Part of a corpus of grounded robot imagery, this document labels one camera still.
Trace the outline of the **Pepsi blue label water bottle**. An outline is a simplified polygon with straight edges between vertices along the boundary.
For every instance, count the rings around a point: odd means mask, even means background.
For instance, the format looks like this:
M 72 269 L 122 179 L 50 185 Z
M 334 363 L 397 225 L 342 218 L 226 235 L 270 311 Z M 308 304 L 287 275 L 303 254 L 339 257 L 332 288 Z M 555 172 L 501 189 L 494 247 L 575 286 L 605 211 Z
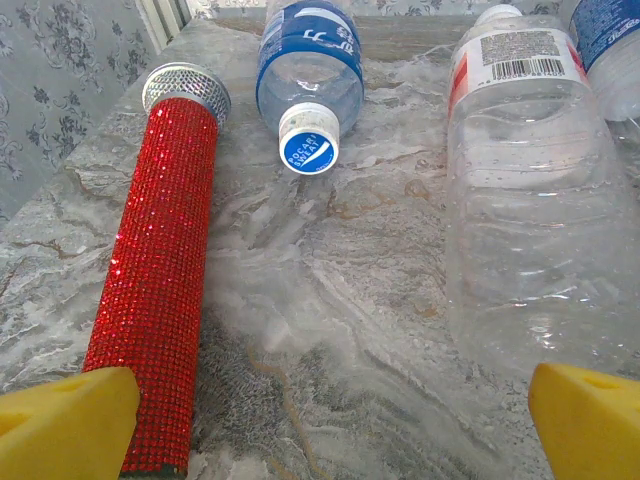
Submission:
M 562 0 L 559 18 L 604 118 L 640 118 L 640 0 Z

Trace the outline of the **Pocari Sweat plastic bottle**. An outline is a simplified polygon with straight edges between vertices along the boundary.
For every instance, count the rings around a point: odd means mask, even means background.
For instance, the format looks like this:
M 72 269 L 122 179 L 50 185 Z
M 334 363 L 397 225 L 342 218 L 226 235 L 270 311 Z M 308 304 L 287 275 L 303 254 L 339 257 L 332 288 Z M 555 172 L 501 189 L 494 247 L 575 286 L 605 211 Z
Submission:
M 255 98 L 286 167 L 331 169 L 364 103 L 361 42 L 346 0 L 266 0 Z

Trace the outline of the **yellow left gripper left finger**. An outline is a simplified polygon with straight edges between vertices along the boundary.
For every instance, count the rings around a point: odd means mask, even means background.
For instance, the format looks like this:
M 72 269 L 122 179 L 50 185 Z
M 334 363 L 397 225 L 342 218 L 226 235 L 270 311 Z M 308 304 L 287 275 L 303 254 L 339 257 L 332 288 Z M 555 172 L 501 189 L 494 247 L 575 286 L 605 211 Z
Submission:
M 118 480 L 139 402 L 126 367 L 0 395 L 0 480 Z

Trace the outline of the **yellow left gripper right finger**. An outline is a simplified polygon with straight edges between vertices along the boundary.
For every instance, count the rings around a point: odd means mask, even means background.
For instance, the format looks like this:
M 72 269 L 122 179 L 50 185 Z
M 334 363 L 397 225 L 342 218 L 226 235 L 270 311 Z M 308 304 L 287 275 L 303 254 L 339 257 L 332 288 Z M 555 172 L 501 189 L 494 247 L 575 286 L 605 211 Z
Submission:
M 640 381 L 542 363 L 528 406 L 555 480 L 640 480 Z

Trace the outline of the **large clear bottle white cap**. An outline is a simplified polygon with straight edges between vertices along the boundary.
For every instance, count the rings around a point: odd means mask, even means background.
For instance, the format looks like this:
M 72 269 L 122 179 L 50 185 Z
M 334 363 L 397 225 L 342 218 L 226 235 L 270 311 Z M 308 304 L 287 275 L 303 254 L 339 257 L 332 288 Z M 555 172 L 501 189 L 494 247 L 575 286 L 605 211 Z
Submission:
M 446 296 L 485 366 L 613 373 L 640 356 L 640 204 L 574 43 L 489 8 L 451 59 Z

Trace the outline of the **aluminium frame post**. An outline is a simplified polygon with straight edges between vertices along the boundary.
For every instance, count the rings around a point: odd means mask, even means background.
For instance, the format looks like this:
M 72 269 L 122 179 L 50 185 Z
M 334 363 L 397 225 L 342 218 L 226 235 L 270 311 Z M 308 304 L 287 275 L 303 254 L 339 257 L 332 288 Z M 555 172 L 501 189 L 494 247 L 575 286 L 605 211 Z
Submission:
M 190 22 L 188 0 L 133 0 L 159 54 Z

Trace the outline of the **red glitter microphone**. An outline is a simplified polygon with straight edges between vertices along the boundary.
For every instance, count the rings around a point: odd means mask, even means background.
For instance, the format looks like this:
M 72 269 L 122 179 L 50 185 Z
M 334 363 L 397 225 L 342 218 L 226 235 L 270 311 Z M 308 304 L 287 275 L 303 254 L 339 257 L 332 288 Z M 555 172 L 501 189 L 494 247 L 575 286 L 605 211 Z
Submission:
M 84 367 L 127 367 L 140 389 L 121 480 L 186 476 L 218 134 L 231 101 L 172 62 L 143 87 L 148 115 Z

